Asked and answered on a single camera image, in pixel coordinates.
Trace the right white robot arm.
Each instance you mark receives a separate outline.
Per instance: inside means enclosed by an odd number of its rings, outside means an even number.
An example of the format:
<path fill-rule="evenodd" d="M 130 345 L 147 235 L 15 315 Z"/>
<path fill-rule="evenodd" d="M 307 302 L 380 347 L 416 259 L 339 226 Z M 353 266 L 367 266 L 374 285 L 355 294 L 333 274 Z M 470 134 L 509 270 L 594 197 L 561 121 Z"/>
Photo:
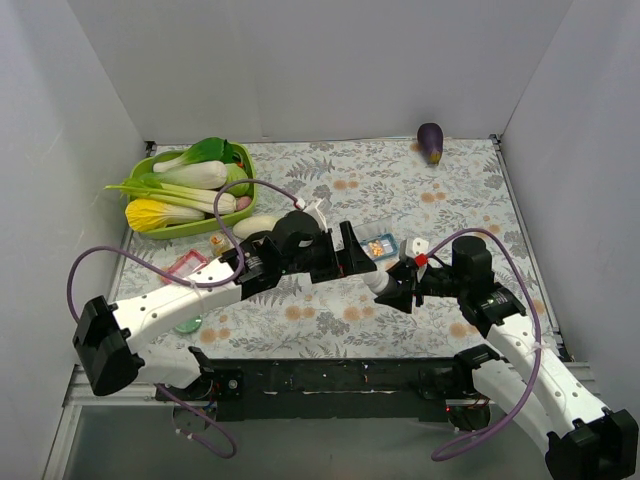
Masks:
<path fill-rule="evenodd" d="M 456 299 L 464 319 L 485 339 L 459 352 L 452 373 L 464 397 L 481 395 L 506 415 L 433 452 L 435 461 L 461 455 L 515 422 L 541 450 L 555 479 L 625 479 L 636 471 L 639 426 L 613 411 L 578 380 L 542 339 L 532 301 L 520 302 L 496 281 L 483 239 L 464 230 L 450 237 L 451 262 L 430 266 L 420 238 L 405 242 L 389 270 L 364 277 L 378 304 L 409 313 L 427 296 Z"/>

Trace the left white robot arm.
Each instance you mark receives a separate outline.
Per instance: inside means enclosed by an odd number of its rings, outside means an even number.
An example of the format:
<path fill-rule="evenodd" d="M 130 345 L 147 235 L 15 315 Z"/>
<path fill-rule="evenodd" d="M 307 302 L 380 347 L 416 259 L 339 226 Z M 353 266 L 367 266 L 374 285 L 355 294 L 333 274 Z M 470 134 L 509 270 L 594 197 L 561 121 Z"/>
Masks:
<path fill-rule="evenodd" d="M 141 381 L 205 398 L 213 377 L 204 355 L 164 352 L 153 340 L 201 313 L 270 290 L 285 275 L 306 273 L 321 283 L 376 271 L 351 223 L 342 222 L 340 232 L 342 247 L 336 249 L 330 228 L 293 211 L 186 278 L 114 303 L 102 296 L 88 301 L 72 343 L 93 394 L 111 395 Z"/>

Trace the blue rectangular pill box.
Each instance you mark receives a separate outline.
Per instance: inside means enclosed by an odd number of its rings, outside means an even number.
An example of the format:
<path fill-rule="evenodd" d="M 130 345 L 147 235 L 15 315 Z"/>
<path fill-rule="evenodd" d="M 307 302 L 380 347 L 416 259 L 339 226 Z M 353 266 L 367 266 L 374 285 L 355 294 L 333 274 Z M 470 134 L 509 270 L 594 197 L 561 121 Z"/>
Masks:
<path fill-rule="evenodd" d="M 363 251 L 374 262 L 391 258 L 398 253 L 391 216 L 358 225 L 354 228 L 354 233 Z"/>

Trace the white cap pill bottle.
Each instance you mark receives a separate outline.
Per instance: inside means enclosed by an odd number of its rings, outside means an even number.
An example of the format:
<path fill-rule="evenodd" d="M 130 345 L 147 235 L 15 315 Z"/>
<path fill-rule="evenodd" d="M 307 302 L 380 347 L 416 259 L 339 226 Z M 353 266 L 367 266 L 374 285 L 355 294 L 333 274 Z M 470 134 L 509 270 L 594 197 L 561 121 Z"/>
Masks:
<path fill-rule="evenodd" d="M 394 293 L 398 290 L 398 282 L 387 271 L 376 270 L 363 276 L 363 281 L 376 296 Z"/>

